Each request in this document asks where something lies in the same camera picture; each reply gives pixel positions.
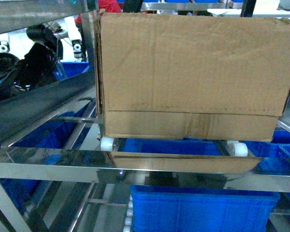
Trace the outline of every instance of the metal rod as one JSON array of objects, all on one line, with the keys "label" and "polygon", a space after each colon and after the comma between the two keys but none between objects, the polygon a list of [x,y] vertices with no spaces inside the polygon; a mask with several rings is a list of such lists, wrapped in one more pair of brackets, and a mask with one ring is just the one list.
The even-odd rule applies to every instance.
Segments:
[{"label": "metal rod", "polygon": [[290,132],[290,127],[286,123],[282,122],[280,119],[277,121],[277,125]]},{"label": "metal rod", "polygon": [[[143,3],[142,11],[206,11],[207,9],[225,9],[225,3]],[[234,3],[234,9],[241,9],[242,3]]]},{"label": "metal rod", "polygon": [[252,17],[257,0],[244,0],[241,17]]},{"label": "metal rod", "polygon": [[[87,117],[87,118],[91,117],[96,109],[95,107],[96,107],[96,102],[92,101],[88,105],[85,112],[83,113],[83,117]],[[85,126],[86,126],[86,123],[82,122],[75,127],[71,136],[67,140],[67,142],[64,146],[64,149],[74,149],[74,145],[75,145],[77,139],[79,138],[80,134],[82,133],[83,129],[85,128]]]},{"label": "metal rod", "polygon": [[86,206],[88,204],[88,198],[90,196],[90,193],[92,192],[92,189],[93,189],[94,185],[95,185],[95,183],[92,182],[91,185],[89,186],[89,188],[88,188],[88,190],[87,190],[87,192],[86,192],[86,194],[85,194],[85,196],[83,198],[83,201],[82,201],[82,203],[81,203],[81,205],[80,205],[80,207],[78,209],[78,212],[77,212],[77,214],[76,214],[76,216],[75,216],[75,218],[73,220],[73,223],[69,227],[69,230],[68,230],[69,232],[73,232],[74,231],[77,222],[81,218],[81,214],[83,214],[84,211],[86,210]]},{"label": "metal rod", "polygon": [[103,118],[56,116],[50,121],[99,124],[103,123]]},{"label": "metal rod", "polygon": [[32,232],[1,184],[0,210],[17,232]]},{"label": "metal rod", "polygon": [[90,203],[90,204],[103,204],[103,205],[107,205],[107,206],[127,207],[127,204],[109,203],[107,200],[104,200],[104,199],[89,199],[88,203]]}]

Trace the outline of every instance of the corrugated cardboard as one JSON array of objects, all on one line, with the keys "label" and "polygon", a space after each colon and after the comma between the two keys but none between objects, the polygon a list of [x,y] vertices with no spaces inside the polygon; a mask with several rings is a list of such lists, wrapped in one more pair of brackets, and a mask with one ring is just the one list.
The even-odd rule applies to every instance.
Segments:
[{"label": "corrugated cardboard", "polygon": [[289,20],[106,14],[101,30],[105,135],[272,139],[290,91]]},{"label": "corrugated cardboard", "polygon": [[146,154],[111,152],[114,164],[121,169],[175,171],[193,173],[243,174],[260,163],[261,158]]}]

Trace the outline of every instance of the white machine part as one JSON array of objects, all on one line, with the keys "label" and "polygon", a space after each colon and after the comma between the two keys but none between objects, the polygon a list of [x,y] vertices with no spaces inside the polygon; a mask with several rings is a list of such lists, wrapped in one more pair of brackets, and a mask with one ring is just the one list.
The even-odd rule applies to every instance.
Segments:
[{"label": "white machine part", "polygon": [[247,157],[248,156],[248,148],[244,143],[240,143],[238,141],[227,141],[226,149],[230,156],[235,157]]},{"label": "white machine part", "polygon": [[82,61],[82,35],[78,31],[75,20],[72,16],[64,18],[64,25],[61,20],[48,22],[44,25],[53,31],[57,39],[69,38],[72,43],[76,61]]},{"label": "white machine part", "polygon": [[127,210],[127,217],[132,217],[133,216],[133,209],[128,209]]},{"label": "white machine part", "polygon": [[129,209],[133,209],[133,203],[132,203],[132,201],[130,201],[130,202],[128,203],[128,208],[129,208]]},{"label": "white machine part", "polygon": [[125,226],[123,232],[130,232],[131,226]]},{"label": "white machine part", "polygon": [[132,225],[132,217],[126,217],[125,225],[126,226],[131,226]]},{"label": "white machine part", "polygon": [[113,151],[114,148],[114,138],[110,138],[110,137],[102,137],[101,139],[101,151]]},{"label": "white machine part", "polygon": [[10,52],[10,37],[8,33],[0,34],[0,51]]},{"label": "white machine part", "polygon": [[75,20],[72,16],[64,18],[67,25],[68,36],[73,46],[74,57],[82,59],[82,36],[76,27]]}]

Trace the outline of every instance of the box flap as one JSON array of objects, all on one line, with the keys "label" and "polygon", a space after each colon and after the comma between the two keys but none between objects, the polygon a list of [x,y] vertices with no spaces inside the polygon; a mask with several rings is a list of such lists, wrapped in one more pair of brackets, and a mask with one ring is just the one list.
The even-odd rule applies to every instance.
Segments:
[{"label": "box flap", "polygon": [[117,168],[194,173],[241,174],[255,168],[261,158],[111,152]]},{"label": "box flap", "polygon": [[105,14],[106,111],[280,116],[290,21]]}]

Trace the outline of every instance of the metal frame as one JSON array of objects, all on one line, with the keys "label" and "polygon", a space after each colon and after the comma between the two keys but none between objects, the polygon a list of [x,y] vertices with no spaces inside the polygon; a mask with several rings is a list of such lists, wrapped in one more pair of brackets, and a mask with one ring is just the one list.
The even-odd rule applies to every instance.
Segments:
[{"label": "metal frame", "polygon": [[[278,173],[275,170],[265,172],[259,168],[262,162],[288,162],[290,164],[290,159],[70,150],[75,148],[75,142],[87,123],[101,123],[100,118],[91,118],[94,109],[92,100],[95,97],[93,21],[99,17],[97,6],[96,0],[79,0],[76,4],[72,4],[70,0],[0,0],[0,33],[82,13],[91,67],[89,72],[70,80],[38,89],[13,101],[0,103],[0,142],[2,144],[0,178],[87,183],[85,197],[79,201],[80,204],[69,226],[69,231],[75,230],[88,204],[97,205],[97,210],[101,204],[125,206],[125,204],[100,199],[106,184],[155,185],[157,176],[167,175],[173,180],[165,182],[165,185],[169,186],[290,192],[290,170]],[[226,7],[225,3],[144,3],[142,10],[207,10]],[[242,4],[235,3],[233,7],[241,8]],[[57,117],[67,105],[73,105],[81,100],[86,100],[84,103],[91,101],[81,118]],[[23,109],[24,103],[31,104],[27,106],[26,112]],[[12,115],[21,115],[21,117],[11,118]],[[285,126],[287,125],[284,121],[286,118],[280,119],[278,124],[287,129],[290,127]],[[49,120],[79,123],[66,143],[65,149],[10,147]],[[121,147],[122,142],[122,140],[119,141],[116,149]],[[44,165],[44,161],[54,153],[61,155],[57,165]],[[246,161],[251,164],[249,167],[233,168],[235,162],[243,164]],[[212,167],[212,163],[219,163],[221,166]],[[59,226],[59,221],[57,221],[57,225],[52,225],[48,229],[31,199],[28,199],[25,206],[26,210],[20,213],[0,184],[0,210],[17,232],[51,231]]]}]

